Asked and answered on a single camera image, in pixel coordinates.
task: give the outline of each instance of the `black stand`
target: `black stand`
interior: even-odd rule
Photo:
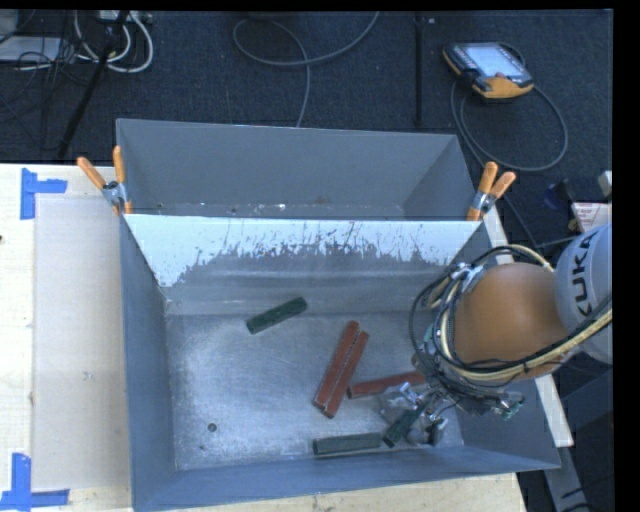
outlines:
[[[109,55],[113,51],[114,46],[118,42],[120,38],[120,34],[122,33],[122,27],[125,24],[125,21],[129,17],[128,10],[122,10],[118,13],[118,17],[116,18],[115,24],[108,24],[105,28],[105,45],[102,48],[102,52],[100,54],[100,60],[98,61],[98,65],[96,67],[95,72],[93,73],[91,80],[89,81],[89,85],[82,96],[82,100],[80,104],[76,108],[73,116],[67,125],[67,129],[64,133],[62,139],[60,139],[60,148],[58,150],[58,158],[62,160],[69,149],[69,144],[73,139],[73,136],[76,133],[76,129],[78,128],[78,124],[82,119],[85,109],[87,108],[87,104],[93,95],[93,90],[98,85],[98,80],[102,76],[102,72],[107,65],[107,60],[109,59]]]
[[[416,117],[413,120],[417,128],[422,128],[422,30],[425,25],[425,17],[422,11],[416,11],[413,19],[416,34]]]

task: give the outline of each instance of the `blue tape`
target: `blue tape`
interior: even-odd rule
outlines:
[[[36,216],[36,194],[64,194],[67,190],[65,180],[38,181],[38,174],[22,168],[22,192],[20,197],[20,219],[33,219]]]
[[[0,496],[0,510],[30,512],[32,507],[66,505],[69,489],[49,492],[31,492],[31,458],[21,453],[11,456],[11,490]]]

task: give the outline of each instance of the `wooden block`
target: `wooden block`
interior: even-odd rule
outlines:
[[[318,407],[319,409],[324,409],[327,405],[327,402],[331,398],[331,393],[333,392],[338,379],[345,367],[349,354],[351,352],[351,347],[353,346],[356,336],[358,335],[358,331],[360,330],[360,325],[358,322],[351,320],[347,323],[347,326],[344,328],[342,332],[342,337],[338,342],[338,346],[333,354],[333,358],[331,359],[331,363],[327,367],[327,371],[325,372],[324,378],[322,379],[322,383],[320,384],[320,388],[316,393],[316,397],[313,400],[313,405]]]
[[[356,338],[356,341],[353,343],[353,348],[351,349],[351,354],[349,354],[349,359],[342,371],[342,375],[338,379],[336,386],[331,394],[331,398],[325,407],[323,414],[327,418],[333,418],[338,412],[338,408],[342,403],[342,399],[344,398],[347,388],[351,383],[351,378],[353,377],[353,372],[360,361],[360,357],[362,357],[362,353],[364,352],[364,347],[369,341],[369,334],[365,331],[360,331]]]
[[[313,440],[314,455],[334,455],[336,453],[372,450],[382,445],[382,434],[367,432],[346,436],[325,437]]]
[[[400,386],[405,382],[408,382],[412,386],[417,386],[419,384],[424,384],[426,381],[424,375],[417,371],[398,373],[396,375],[383,377],[382,379],[350,384],[347,388],[347,396],[349,398],[362,398],[365,396],[378,395],[391,386]]]
[[[280,306],[265,311],[247,320],[247,329],[251,334],[257,334],[269,327],[284,322],[289,318],[299,315],[307,309],[307,302],[302,297],[296,297]]]

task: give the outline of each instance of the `bin floor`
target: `bin floor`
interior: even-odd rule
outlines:
[[[378,397],[345,396],[333,419],[312,405],[349,320],[369,333],[352,382],[414,369],[405,312],[302,314],[255,335],[239,316],[165,320],[179,470],[313,457],[315,438],[384,432]],[[463,444],[455,409],[445,417],[437,449]]]

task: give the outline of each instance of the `white cable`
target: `white cable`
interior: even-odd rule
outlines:
[[[60,42],[60,48],[62,48],[64,41]],[[20,61],[18,61],[18,65],[14,68],[18,71],[39,71],[41,69],[49,69],[54,65],[59,65],[59,64],[69,64],[73,58],[75,57],[75,54],[71,54],[71,55],[66,55],[66,56],[61,56],[61,50],[60,48],[58,49],[58,54],[56,55],[56,57],[54,59],[51,59],[49,57],[47,57],[44,53],[40,53],[40,52],[29,52],[29,53],[36,53],[37,55],[39,55],[42,59],[46,59],[46,62],[36,62],[34,65],[32,66],[21,66],[19,64]]]
[[[78,11],[77,9],[73,11],[74,17],[73,17],[73,25],[74,28],[76,30],[76,36],[78,36],[78,39],[80,39],[80,41],[82,41],[82,48],[89,54],[89,56],[87,57],[86,55],[82,55],[82,54],[78,54],[77,57],[79,59],[83,59],[83,60],[91,60],[93,62],[98,62],[100,60],[100,57],[98,56],[98,54],[96,54],[91,47],[86,43],[86,41],[83,41],[84,39],[84,35],[82,34],[82,30],[80,30],[80,25],[78,24]],[[127,44],[125,46],[125,49],[122,50],[122,52],[119,55],[116,55],[114,57],[110,57],[109,59],[107,59],[107,63],[111,63],[111,62],[116,62],[120,59],[123,59],[124,57],[127,56],[127,53],[129,53],[129,50],[131,49],[131,34],[129,34],[129,29],[127,29],[127,27],[122,27],[122,30],[124,31],[124,35],[125,38],[127,40]]]
[[[148,55],[147,55],[147,59],[145,60],[145,62],[136,67],[136,68],[124,68],[124,67],[119,67],[119,66],[115,66],[113,64],[113,62],[116,62],[118,60],[121,60],[122,58],[124,58],[127,53],[129,53],[130,49],[131,49],[131,35],[129,34],[129,30],[127,29],[127,27],[122,27],[125,37],[127,39],[127,44],[126,44],[126,48],[119,54],[116,55],[115,57],[111,57],[110,59],[107,59],[107,67],[112,70],[112,71],[116,71],[118,73],[139,73],[141,71],[144,71],[145,69],[147,69],[150,65],[151,62],[153,61],[153,41],[151,39],[151,34],[149,34],[149,31],[147,30],[147,27],[144,26],[144,24],[140,21],[139,16],[136,13],[130,13],[129,16],[131,17],[131,19],[134,21],[134,23],[138,26],[138,28],[140,29],[140,31],[144,34],[146,43],[147,43],[147,47],[149,49]],[[75,29],[76,29],[76,35],[82,39],[83,35],[82,35],[82,31],[80,30],[80,26],[78,24],[78,11],[75,11],[75,19],[74,19],[74,25],[75,25]],[[86,59],[86,60],[91,60],[93,62],[98,62],[100,59],[98,57],[98,55],[89,47],[89,45],[86,42],[82,43],[82,47],[83,49],[90,55],[90,57],[87,57],[85,55],[78,55],[78,57]]]

